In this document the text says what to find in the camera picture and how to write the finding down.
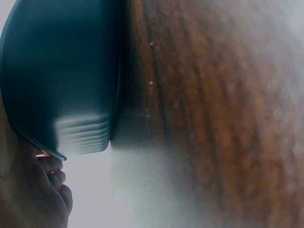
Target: brown wood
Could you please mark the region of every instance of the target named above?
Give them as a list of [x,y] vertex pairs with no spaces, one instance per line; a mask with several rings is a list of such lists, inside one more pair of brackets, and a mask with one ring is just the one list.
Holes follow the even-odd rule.
[[304,227],[302,1],[121,2],[112,178],[138,227]]

